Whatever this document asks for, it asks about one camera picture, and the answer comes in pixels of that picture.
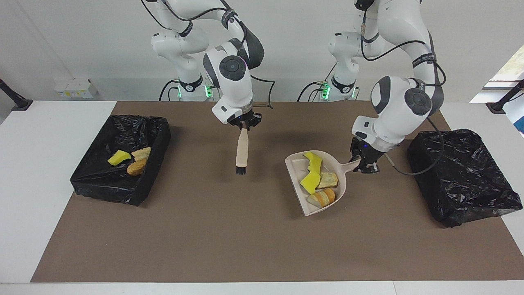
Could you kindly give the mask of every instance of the green indicator light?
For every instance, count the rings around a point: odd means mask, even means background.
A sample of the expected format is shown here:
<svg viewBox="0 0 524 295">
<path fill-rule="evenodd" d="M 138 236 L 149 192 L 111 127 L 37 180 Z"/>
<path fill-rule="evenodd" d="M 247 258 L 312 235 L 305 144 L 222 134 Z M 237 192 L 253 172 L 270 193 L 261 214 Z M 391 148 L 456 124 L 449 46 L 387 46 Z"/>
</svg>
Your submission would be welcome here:
<svg viewBox="0 0 524 295">
<path fill-rule="evenodd" d="M 331 87 L 327 83 L 324 83 L 324 87 L 322 89 L 322 99 L 323 100 L 328 100 L 329 99 L 329 92 L 330 91 L 331 91 Z"/>
<path fill-rule="evenodd" d="M 211 87 L 204 85 L 204 89 L 205 89 L 205 95 L 208 98 L 213 97 L 213 90 L 211 90 Z"/>
</svg>

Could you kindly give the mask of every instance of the brown mat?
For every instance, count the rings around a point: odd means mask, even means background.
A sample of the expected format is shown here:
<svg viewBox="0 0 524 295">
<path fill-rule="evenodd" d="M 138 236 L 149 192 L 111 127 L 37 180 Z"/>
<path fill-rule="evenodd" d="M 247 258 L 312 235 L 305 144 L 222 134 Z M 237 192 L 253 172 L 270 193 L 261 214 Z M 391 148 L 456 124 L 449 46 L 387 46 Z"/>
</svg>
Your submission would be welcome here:
<svg viewBox="0 0 524 295">
<path fill-rule="evenodd" d="M 222 126 L 211 107 L 119 102 L 114 114 L 162 116 L 172 126 L 149 198 L 136 208 L 73 195 L 32 282 L 524 279 L 502 219 L 440 227 L 415 180 L 384 158 L 379 174 L 348 174 L 334 207 L 303 216 L 284 159 L 318 149 L 347 161 L 353 121 L 374 115 L 369 102 L 259 109 L 245 176 L 235 174 L 239 130 Z M 408 170 L 405 150 L 391 157 Z"/>
</svg>

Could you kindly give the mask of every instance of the black trash bag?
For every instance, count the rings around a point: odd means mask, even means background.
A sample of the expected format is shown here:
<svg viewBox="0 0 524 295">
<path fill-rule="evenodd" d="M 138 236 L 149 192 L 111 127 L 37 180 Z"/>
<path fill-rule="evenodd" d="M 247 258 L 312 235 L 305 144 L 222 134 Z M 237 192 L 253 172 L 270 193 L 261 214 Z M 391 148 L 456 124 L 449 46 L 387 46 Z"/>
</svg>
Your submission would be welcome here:
<svg viewBox="0 0 524 295">
<path fill-rule="evenodd" d="M 165 118 L 110 116 L 71 177 L 76 194 L 140 205 L 155 182 L 170 139 L 171 132 Z M 139 176 L 127 174 L 127 167 L 133 159 L 117 166 L 107 162 L 118 150 L 131 154 L 147 147 L 151 147 L 151 153 L 144 172 Z"/>
<path fill-rule="evenodd" d="M 482 138 L 471 130 L 442 131 L 442 159 L 428 172 L 415 176 L 433 217 L 445 227 L 522 209 Z M 420 132 L 408 148 L 412 171 L 422 171 L 439 156 L 441 140 L 435 131 Z"/>
</svg>

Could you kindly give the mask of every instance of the robotic arm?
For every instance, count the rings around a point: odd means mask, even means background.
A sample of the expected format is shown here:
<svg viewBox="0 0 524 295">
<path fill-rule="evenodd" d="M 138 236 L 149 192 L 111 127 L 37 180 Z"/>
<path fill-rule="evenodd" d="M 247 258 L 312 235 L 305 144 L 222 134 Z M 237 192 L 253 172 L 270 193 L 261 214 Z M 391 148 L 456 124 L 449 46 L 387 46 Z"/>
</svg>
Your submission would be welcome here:
<svg viewBox="0 0 524 295">
<path fill-rule="evenodd" d="M 397 147 L 443 103 L 440 67 L 431 34 L 420 15 L 421 2 L 355 0 L 355 7 L 361 11 L 361 31 L 337 33 L 330 42 L 330 52 L 337 60 L 329 81 L 330 100 L 347 99 L 359 70 L 354 58 L 373 60 L 370 57 L 381 54 L 385 41 L 404 50 L 413 65 L 414 78 L 385 76 L 374 86 L 371 101 L 378 118 L 360 116 L 352 129 L 356 136 L 351 146 L 352 160 L 361 158 L 355 171 L 379 172 L 377 160 Z"/>
<path fill-rule="evenodd" d="M 151 40 L 158 55 L 173 62 L 180 79 L 183 100 L 202 100 L 205 88 L 195 59 L 189 54 L 204 52 L 209 41 L 205 32 L 193 25 L 195 19 L 221 22 L 233 38 L 208 50 L 203 59 L 208 78 L 223 96 L 213 114 L 223 123 L 238 126 L 241 136 L 237 148 L 237 173 L 247 166 L 247 130 L 262 120 L 253 113 L 253 91 L 249 70 L 258 67 L 264 48 L 258 38 L 239 19 L 225 0 L 147 0 L 155 2 L 160 22 L 170 31 L 155 34 Z"/>
</svg>

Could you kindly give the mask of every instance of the dustpan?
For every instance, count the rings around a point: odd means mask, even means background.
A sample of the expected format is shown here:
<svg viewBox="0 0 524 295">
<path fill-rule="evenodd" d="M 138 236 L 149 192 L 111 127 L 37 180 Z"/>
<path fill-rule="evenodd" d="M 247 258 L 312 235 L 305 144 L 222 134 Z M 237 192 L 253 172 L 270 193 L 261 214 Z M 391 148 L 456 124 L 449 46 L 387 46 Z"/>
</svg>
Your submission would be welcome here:
<svg viewBox="0 0 524 295">
<path fill-rule="evenodd" d="M 309 160 L 306 157 L 304 157 L 304 153 L 307 152 L 312 152 L 320 158 L 322 158 L 321 172 L 334 172 L 336 176 L 339 178 L 339 185 L 335 188 L 332 188 L 336 196 L 335 202 L 324 208 L 318 208 L 308 203 L 307 199 L 309 193 L 300 185 L 300 181 L 304 179 L 304 177 L 306 177 L 309 173 Z M 344 193 L 346 192 L 346 173 L 349 171 L 353 171 L 359 163 L 360 160 L 353 161 L 347 164 L 341 164 L 332 155 L 322 151 L 305 151 L 287 157 L 286 166 L 288 168 L 289 176 L 291 177 L 291 181 L 293 182 L 293 187 L 295 193 L 297 194 L 297 198 L 300 203 L 300 206 L 302 207 L 304 215 L 310 216 L 322 212 L 331 206 L 334 206 L 342 198 L 342 196 L 344 196 Z"/>
</svg>

